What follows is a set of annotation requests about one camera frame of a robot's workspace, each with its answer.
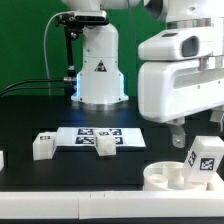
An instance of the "white block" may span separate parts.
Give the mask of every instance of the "white block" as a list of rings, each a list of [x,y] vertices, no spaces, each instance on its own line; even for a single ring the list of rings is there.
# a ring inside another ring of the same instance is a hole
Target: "white block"
[[[79,197],[84,194],[0,192],[0,219],[77,219]]]
[[[215,191],[105,192],[80,198],[79,218],[223,217],[223,206]]]
[[[188,182],[209,182],[222,160],[224,142],[219,137],[197,136],[183,166]]]
[[[3,152],[0,151],[0,171],[4,167],[4,157],[3,157]]]
[[[40,133],[33,142],[33,159],[52,159],[56,132]]]
[[[94,145],[99,156],[116,155],[116,140],[109,129],[93,130]]]

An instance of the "black table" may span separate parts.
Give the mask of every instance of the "black table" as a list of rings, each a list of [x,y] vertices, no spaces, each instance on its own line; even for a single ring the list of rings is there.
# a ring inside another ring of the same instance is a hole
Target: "black table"
[[[166,124],[144,120],[137,100],[107,112],[79,110],[63,96],[8,96],[0,99],[0,150],[5,167],[0,172],[0,191],[142,190],[143,170],[158,161],[184,162],[195,136],[220,135],[210,123],[211,112],[188,116],[188,145],[177,149]],[[33,161],[32,142],[40,132],[58,127],[140,128],[144,148],[118,147],[117,155],[101,158],[94,147],[60,147],[53,160]],[[224,177],[224,163],[218,173]],[[64,220],[63,223],[223,223],[219,218]],[[4,220],[4,223],[16,220]]]

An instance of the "green backdrop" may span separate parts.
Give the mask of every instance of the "green backdrop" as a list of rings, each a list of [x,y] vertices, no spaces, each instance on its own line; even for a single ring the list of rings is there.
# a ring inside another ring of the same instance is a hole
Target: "green backdrop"
[[[43,36],[48,20],[68,8],[60,0],[0,1],[0,90],[26,79],[46,78]],[[119,32],[119,69],[125,75],[125,91],[136,95],[137,71],[143,63],[136,59],[136,46],[165,28],[153,20],[142,3],[132,9],[133,35],[129,10],[108,10],[110,22]],[[77,71],[82,67],[82,39],[73,43]],[[52,78],[66,76],[67,62],[63,28],[50,27],[47,39]],[[48,91],[23,91],[16,94],[48,94]]]

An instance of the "warning label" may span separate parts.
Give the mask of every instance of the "warning label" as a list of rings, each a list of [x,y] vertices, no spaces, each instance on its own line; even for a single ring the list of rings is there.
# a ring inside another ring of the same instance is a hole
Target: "warning label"
[[[99,62],[99,64],[97,65],[96,69],[95,69],[95,72],[107,72],[106,68],[105,68],[105,65],[103,63],[103,61],[101,60]]]

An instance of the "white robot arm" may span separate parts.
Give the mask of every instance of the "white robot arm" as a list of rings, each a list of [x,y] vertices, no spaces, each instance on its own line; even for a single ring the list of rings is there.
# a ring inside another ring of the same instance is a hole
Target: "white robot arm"
[[[123,106],[128,96],[124,94],[124,78],[118,69],[118,32],[108,24],[106,12],[102,10],[129,8],[140,0],[62,2],[74,10],[69,20],[80,22],[83,32],[83,68],[77,74],[76,93],[71,97],[73,104],[89,110]]]
[[[187,115],[214,109],[211,121],[222,127],[223,4],[221,0],[144,0],[155,19],[174,29],[139,46],[139,57],[153,61],[139,71],[139,109],[147,120],[166,122],[177,147],[185,145],[182,124]]]

